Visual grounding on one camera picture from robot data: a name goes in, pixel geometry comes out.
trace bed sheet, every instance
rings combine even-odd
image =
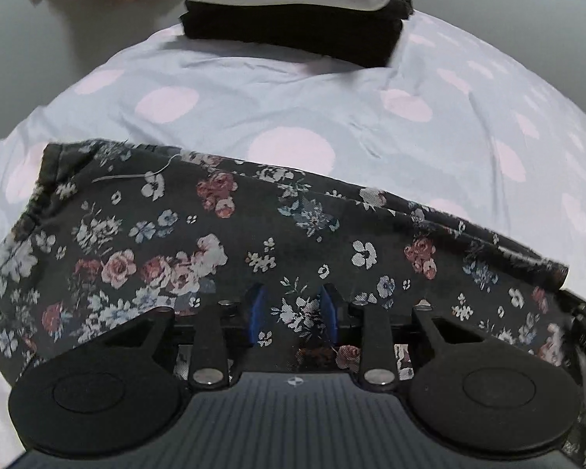
[[[45,144],[94,137],[375,186],[569,264],[565,286],[586,298],[586,115],[494,47],[423,13],[406,23],[389,68],[190,41],[179,26],[118,53],[0,142],[0,240]],[[0,467],[21,450],[7,395],[0,377]]]

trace stack of folded clothes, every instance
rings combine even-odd
[[[186,0],[189,39],[302,49],[361,67],[385,67],[413,13],[411,0]]]

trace floral pants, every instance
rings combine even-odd
[[[255,283],[259,344],[319,338],[317,293],[409,315],[424,302],[562,365],[581,384],[556,291],[567,269],[517,242],[388,192],[172,147],[52,143],[28,207],[0,245],[0,371],[13,384],[155,306],[178,315]],[[356,371],[359,350],[291,362]],[[401,379],[413,375],[396,346]],[[586,455],[586,415],[565,452]]]

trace gray ribbed panel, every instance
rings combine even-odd
[[[27,453],[13,469],[576,469],[561,453],[492,462],[422,434],[395,397],[367,393],[346,374],[243,374],[227,391],[198,394],[148,445],[104,460]]]

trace silver screw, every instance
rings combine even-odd
[[[372,368],[365,372],[365,381],[371,385],[388,385],[395,380],[395,374],[386,368]]]
[[[222,379],[222,372],[216,368],[200,368],[193,372],[193,380],[201,385],[215,385]]]

